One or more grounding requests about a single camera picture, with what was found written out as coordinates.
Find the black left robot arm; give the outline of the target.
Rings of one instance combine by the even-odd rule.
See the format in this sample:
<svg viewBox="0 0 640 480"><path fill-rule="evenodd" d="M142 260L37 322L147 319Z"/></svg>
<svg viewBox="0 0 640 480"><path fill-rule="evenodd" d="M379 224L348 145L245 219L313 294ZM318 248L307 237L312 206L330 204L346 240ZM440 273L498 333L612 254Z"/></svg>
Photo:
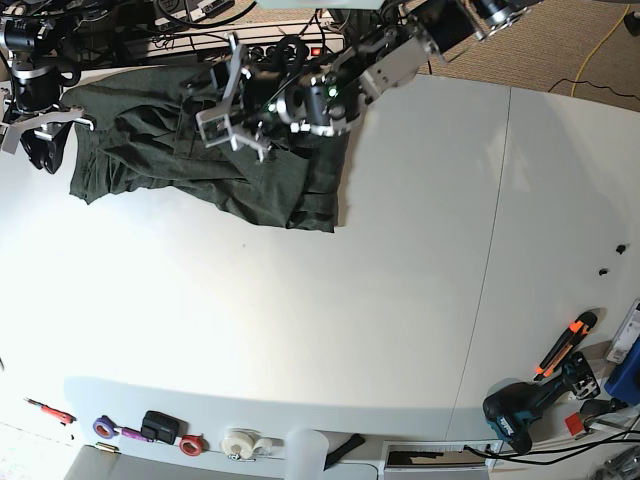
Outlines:
<svg viewBox="0 0 640 480"><path fill-rule="evenodd" d="M271 133L338 137L350 132L361 108L384 92L410 82L432 58L447 64L447 52L469 38L483 42L513 25L529 1L423 1L407 8L390 1L374 14L370 29L346 39L336 52L317 54L300 35L286 35L256 56L237 36L221 97L196 113L205 147L227 144L253 149L265 160Z"/></svg>

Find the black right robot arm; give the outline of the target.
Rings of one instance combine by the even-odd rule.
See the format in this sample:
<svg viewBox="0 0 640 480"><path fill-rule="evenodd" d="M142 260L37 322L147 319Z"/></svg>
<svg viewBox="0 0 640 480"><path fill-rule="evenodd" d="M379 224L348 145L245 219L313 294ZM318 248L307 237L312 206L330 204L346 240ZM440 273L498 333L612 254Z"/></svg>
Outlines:
<svg viewBox="0 0 640 480"><path fill-rule="evenodd" d="M1 151L23 148L29 161L50 174L60 168L72 123L81 107L62 103L63 90L75 86L81 71L56 54L71 28L69 18L36 15L34 5L13 1L1 10L1 61L10 88L1 91Z"/></svg>

